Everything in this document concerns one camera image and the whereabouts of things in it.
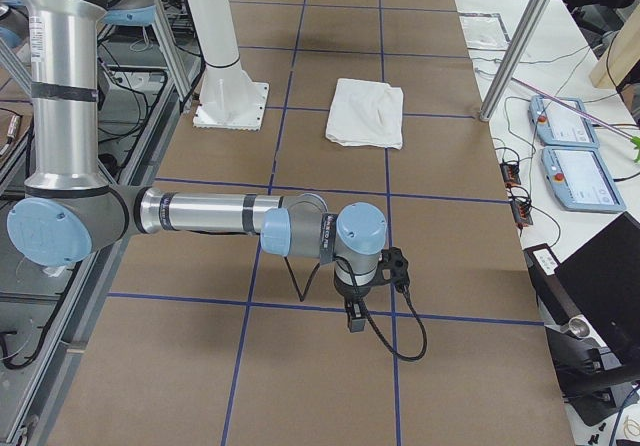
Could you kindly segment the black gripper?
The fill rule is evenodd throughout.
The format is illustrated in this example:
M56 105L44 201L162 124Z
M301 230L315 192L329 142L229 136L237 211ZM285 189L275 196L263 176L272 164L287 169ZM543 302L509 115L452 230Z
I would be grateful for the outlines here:
M375 285L366 284L354 286L335 276L334 287L344 299L348 330L350 332L362 332L366 325L366 316L361 304L370 291L375 288Z

